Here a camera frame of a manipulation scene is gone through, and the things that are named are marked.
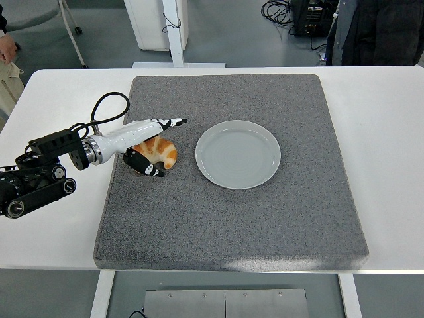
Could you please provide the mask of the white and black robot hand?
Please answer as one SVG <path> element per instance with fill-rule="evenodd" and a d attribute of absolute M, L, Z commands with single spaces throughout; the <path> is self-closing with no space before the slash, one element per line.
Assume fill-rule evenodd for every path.
<path fill-rule="evenodd" d="M 154 165 L 163 163 L 169 170 L 176 163 L 178 153 L 174 144 L 160 133 L 185 123 L 187 119 L 181 118 L 133 121 L 105 136 L 92 136 L 89 139 L 95 156 L 93 163 L 105 163 L 120 153 L 124 162 L 138 173 L 162 177 L 164 173 Z"/>

